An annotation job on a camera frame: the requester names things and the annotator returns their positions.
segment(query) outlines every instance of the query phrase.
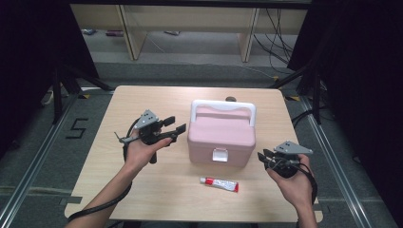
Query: cooler latch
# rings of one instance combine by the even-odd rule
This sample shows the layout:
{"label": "cooler latch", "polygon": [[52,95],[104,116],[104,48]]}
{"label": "cooler latch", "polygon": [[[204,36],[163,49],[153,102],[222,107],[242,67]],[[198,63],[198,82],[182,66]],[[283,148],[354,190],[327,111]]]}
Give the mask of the cooler latch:
{"label": "cooler latch", "polygon": [[213,150],[213,161],[228,162],[228,150],[225,148],[215,148]]}

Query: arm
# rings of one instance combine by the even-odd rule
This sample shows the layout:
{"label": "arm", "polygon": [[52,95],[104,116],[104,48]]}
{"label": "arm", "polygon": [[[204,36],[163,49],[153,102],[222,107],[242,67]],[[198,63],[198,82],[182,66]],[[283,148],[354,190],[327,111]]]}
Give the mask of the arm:
{"label": "arm", "polygon": [[[308,157],[299,155],[299,158],[301,163],[311,169]],[[285,179],[271,169],[266,171],[277,183],[285,199],[296,208],[299,227],[317,227],[317,218],[312,207],[312,186],[306,176],[298,171],[293,177]]]}
{"label": "arm", "polygon": [[[163,139],[152,145],[142,141],[132,142],[127,148],[127,158],[124,166],[116,176],[101,190],[101,192],[84,208],[99,206],[119,197],[139,172],[148,164],[152,155],[159,149],[171,143],[171,139]],[[68,227],[104,227],[116,205],[105,210],[77,218],[67,224]]]}

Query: toothpaste tube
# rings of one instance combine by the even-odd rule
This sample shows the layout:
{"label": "toothpaste tube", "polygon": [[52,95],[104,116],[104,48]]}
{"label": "toothpaste tube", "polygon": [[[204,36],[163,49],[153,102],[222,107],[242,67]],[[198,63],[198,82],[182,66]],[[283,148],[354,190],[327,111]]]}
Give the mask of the toothpaste tube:
{"label": "toothpaste tube", "polygon": [[240,185],[235,181],[219,180],[213,178],[201,178],[201,183],[211,185],[220,189],[228,190],[230,192],[238,192]]}

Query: cooler handle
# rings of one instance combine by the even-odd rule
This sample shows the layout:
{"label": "cooler handle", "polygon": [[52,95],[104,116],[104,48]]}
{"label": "cooler handle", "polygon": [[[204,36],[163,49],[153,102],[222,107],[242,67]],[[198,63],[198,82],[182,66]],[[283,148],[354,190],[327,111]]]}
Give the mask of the cooler handle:
{"label": "cooler handle", "polygon": [[199,105],[208,105],[217,110],[234,110],[240,107],[248,108],[252,115],[249,121],[250,126],[255,126],[256,119],[256,107],[251,103],[239,103],[239,102],[222,102],[222,101],[209,101],[209,100],[195,100],[192,102],[192,109],[190,113],[190,122],[196,121],[196,109]]}

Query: hand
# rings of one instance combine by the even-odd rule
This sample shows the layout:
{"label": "hand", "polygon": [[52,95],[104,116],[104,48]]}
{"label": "hand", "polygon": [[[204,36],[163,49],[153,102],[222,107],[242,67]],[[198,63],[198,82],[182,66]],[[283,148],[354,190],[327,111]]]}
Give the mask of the hand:
{"label": "hand", "polygon": [[[134,130],[131,134],[131,137],[137,136],[138,134],[139,131]],[[135,171],[142,170],[148,164],[148,162],[151,160],[151,157],[157,152],[157,150],[166,147],[171,142],[172,139],[170,138],[162,139],[151,145],[143,143],[140,139],[131,142],[127,148],[125,166],[129,166]]]}
{"label": "hand", "polygon": [[[309,158],[305,155],[298,155],[300,162],[308,166]],[[305,166],[301,165],[300,168],[308,171]],[[308,178],[298,171],[293,177],[285,179],[272,169],[266,170],[269,176],[277,183],[284,198],[293,204],[294,207],[307,207],[312,204],[312,186]]]}

